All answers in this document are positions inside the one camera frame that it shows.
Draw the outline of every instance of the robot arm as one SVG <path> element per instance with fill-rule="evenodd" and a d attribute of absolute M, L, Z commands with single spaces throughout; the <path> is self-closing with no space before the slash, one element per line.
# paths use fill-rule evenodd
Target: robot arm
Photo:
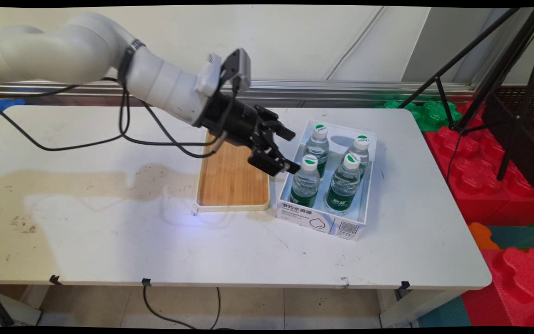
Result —
<path fill-rule="evenodd" d="M 0 29 L 0 83 L 40 78 L 83 84 L 102 78 L 111 67 L 138 99 L 251 148 L 248 162 L 269 175 L 299 169 L 273 142 L 273 133 L 288 141 L 295 136 L 277 114 L 220 93 L 228 80 L 237 90 L 250 86 L 250 59 L 243 49 L 223 64 L 210 53 L 195 76 L 155 56 L 123 27 L 97 13 L 77 15 L 55 32 L 27 26 Z"/>

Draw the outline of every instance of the floor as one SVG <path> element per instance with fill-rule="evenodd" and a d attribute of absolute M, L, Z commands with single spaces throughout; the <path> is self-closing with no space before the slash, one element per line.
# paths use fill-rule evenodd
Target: floor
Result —
<path fill-rule="evenodd" d="M 220 288 L 216 328 L 380 328 L 376 290 Z M 155 317 L 142 287 L 55 285 L 42 304 L 39 326 L 185 328 Z M 150 306 L 161 315 L 210 328 L 216 320 L 216 288 L 147 288 Z"/>

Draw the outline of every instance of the water bottle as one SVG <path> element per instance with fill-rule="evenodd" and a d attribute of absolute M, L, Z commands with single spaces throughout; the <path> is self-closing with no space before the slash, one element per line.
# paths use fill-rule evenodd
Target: water bottle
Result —
<path fill-rule="evenodd" d="M 360 157 L 346 154 L 333 178 L 329 192 L 324 200 L 325 209 L 338 216 L 343 216 L 354 200 L 360 185 Z"/>
<path fill-rule="evenodd" d="M 354 140 L 354 145 L 350 146 L 347 151 L 345 151 L 345 154 L 355 154 L 360 157 L 360 180 L 364 177 L 370 162 L 370 154 L 368 152 L 369 145 L 370 139 L 365 135 L 359 135 L 356 140 Z"/>
<path fill-rule="evenodd" d="M 318 159 L 312 154 L 306 154 L 302 158 L 300 170 L 294 174 L 292 180 L 292 193 L 290 195 L 290 202 L 312 207 L 320 178 L 318 176 Z"/>
<path fill-rule="evenodd" d="M 323 180 L 324 167 L 327 165 L 327 158 L 329 156 L 329 140 L 327 140 L 327 133 L 329 130 L 323 124 L 314 127 L 312 136 L 306 142 L 305 154 L 312 154 L 318 159 L 318 175 L 320 180 Z"/>

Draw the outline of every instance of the cardboard box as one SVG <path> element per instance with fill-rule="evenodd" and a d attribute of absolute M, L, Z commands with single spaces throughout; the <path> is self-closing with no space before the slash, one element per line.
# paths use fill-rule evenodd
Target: cardboard box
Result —
<path fill-rule="evenodd" d="M 340 238 L 358 240 L 360 233 L 364 230 L 366 216 L 368 212 L 368 199 L 370 190 L 370 180 L 372 177 L 373 165 L 376 154 L 376 134 L 358 129 L 341 127 L 338 125 L 309 120 L 300 140 L 294 162 L 300 164 L 304 156 L 305 144 L 310 139 L 316 125 L 323 124 L 329 129 L 329 158 L 324 171 L 324 177 L 312 208 L 299 206 L 289 201 L 294 175 L 288 174 L 286 183 L 281 190 L 277 202 L 277 218 L 293 222 L 313 230 L 336 235 Z M 369 166 L 364 173 L 364 178 L 360 182 L 358 192 L 351 203 L 350 209 L 344 216 L 337 216 L 324 209 L 324 199 L 331 184 L 331 178 L 335 170 L 343 160 L 343 154 L 354 144 L 354 139 L 359 135 L 366 135 L 370 139 L 369 144 Z"/>

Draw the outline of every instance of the white bottle cap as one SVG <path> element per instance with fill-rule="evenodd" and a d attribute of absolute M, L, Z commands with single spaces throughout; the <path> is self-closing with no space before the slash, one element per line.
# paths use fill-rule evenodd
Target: white bottle cap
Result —
<path fill-rule="evenodd" d="M 312 135 L 314 138 L 322 140 L 327 138 L 327 133 L 329 133 L 329 129 L 327 129 L 327 127 L 325 127 L 323 124 L 319 124 L 314 127 Z"/>
<path fill-rule="evenodd" d="M 343 159 L 343 165 L 347 169 L 356 169 L 360 166 L 360 157 L 355 154 L 346 154 Z"/>
<path fill-rule="evenodd" d="M 316 156 L 313 156 L 312 154 L 306 154 L 302 157 L 302 169 L 304 169 L 307 172 L 311 172 L 316 170 L 316 167 L 318 165 L 318 159 Z"/>
<path fill-rule="evenodd" d="M 369 146 L 370 139 L 365 135 L 359 135 L 358 137 L 356 137 L 356 140 L 354 140 L 354 147 L 360 151 L 368 149 Z"/>

